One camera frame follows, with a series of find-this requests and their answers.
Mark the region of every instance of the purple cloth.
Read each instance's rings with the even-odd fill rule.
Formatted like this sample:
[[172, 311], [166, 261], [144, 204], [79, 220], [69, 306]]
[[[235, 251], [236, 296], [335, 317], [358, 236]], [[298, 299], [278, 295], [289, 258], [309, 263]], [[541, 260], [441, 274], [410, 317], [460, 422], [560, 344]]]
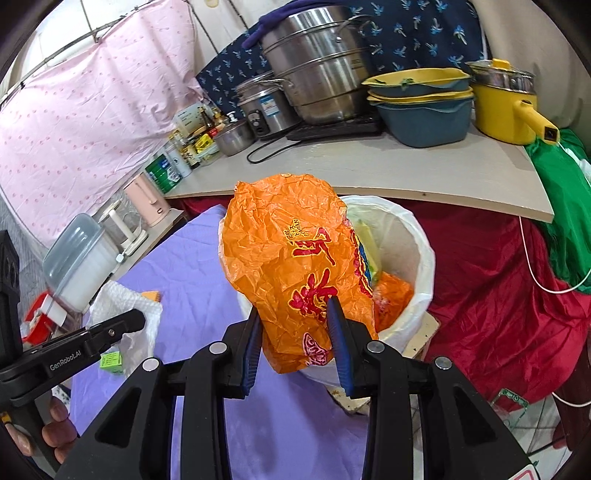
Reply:
[[310, 8], [328, 7], [329, 5], [340, 5], [340, 0], [293, 0], [283, 7], [259, 18], [257, 29], [242, 43], [242, 48], [249, 49], [255, 46], [258, 41], [273, 30], [279, 23], [283, 22], [290, 15], [298, 14]]
[[[155, 355], [165, 363], [191, 357], [242, 320], [236, 292], [217, 255], [225, 209], [212, 207], [176, 232], [120, 280], [135, 291], [158, 290], [164, 312]], [[74, 377], [72, 420], [80, 434], [121, 386], [119, 376], [92, 365]], [[179, 479], [177, 402], [172, 453]], [[261, 355], [246, 400], [226, 400], [226, 431], [235, 480], [359, 480], [368, 422], [348, 416], [324, 386], [299, 373], [278, 375]]]

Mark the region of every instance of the white plastic bag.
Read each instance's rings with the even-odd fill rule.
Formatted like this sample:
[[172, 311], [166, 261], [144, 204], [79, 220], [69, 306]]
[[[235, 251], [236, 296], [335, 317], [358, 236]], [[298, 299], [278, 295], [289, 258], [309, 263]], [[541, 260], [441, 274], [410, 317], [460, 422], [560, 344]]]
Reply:
[[128, 378], [146, 358], [154, 355], [162, 304], [147, 299], [141, 293], [125, 288], [117, 282], [108, 281], [91, 305], [90, 320], [86, 325], [90, 328], [131, 309], [138, 309], [144, 314], [146, 325], [139, 332], [124, 333], [119, 343], [125, 378]]
[[[389, 200], [350, 195], [342, 197], [347, 212], [370, 228], [380, 252], [382, 270], [409, 282], [414, 295], [394, 324], [379, 333], [379, 339], [399, 352], [421, 327], [423, 314], [433, 298], [435, 253], [413, 213]], [[242, 313], [248, 318], [252, 305], [238, 292]], [[335, 361], [323, 367], [311, 365], [300, 370], [305, 376], [326, 385], [339, 386]]]

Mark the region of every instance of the white trash bag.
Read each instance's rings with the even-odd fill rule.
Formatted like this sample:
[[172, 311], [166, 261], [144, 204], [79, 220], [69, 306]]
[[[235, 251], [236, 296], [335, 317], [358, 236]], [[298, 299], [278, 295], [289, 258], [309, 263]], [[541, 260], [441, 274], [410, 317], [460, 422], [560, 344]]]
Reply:
[[[400, 317], [379, 333], [381, 341], [402, 352], [421, 327], [423, 314], [433, 298], [435, 253], [409, 210], [380, 197], [349, 195], [341, 199], [347, 204], [348, 214], [370, 228], [382, 270], [413, 286], [414, 295]], [[240, 292], [238, 301], [244, 317], [248, 318], [252, 305]], [[334, 359], [323, 367], [310, 365], [300, 372], [317, 382], [340, 386]]]

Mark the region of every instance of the finger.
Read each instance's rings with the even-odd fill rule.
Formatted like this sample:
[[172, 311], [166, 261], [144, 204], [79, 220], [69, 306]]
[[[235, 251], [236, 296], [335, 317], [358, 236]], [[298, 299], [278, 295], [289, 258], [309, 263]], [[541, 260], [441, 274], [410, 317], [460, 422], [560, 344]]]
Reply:
[[17, 444], [18, 449], [24, 456], [30, 457], [33, 454], [33, 448], [31, 447], [31, 441], [23, 433], [19, 432], [14, 426], [7, 424], [6, 429], [8, 434], [12, 437], [14, 443]]
[[62, 447], [66, 443], [74, 441], [77, 437], [76, 428], [71, 420], [50, 423], [45, 425], [42, 431], [43, 440], [50, 447]]
[[56, 448], [56, 459], [58, 462], [64, 463], [66, 461], [66, 457], [74, 448], [74, 443], [75, 441], [66, 443], [63, 447]]
[[49, 413], [51, 413], [51, 418], [55, 421], [64, 421], [70, 416], [66, 406], [57, 397], [51, 398], [49, 402]]

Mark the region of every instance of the blue plastic basin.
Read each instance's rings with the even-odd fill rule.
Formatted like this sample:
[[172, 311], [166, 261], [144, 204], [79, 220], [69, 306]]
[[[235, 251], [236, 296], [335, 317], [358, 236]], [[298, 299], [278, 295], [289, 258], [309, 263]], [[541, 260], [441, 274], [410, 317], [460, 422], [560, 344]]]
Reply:
[[409, 147], [425, 148], [459, 142], [470, 127], [472, 99], [413, 105], [373, 103], [390, 133]]

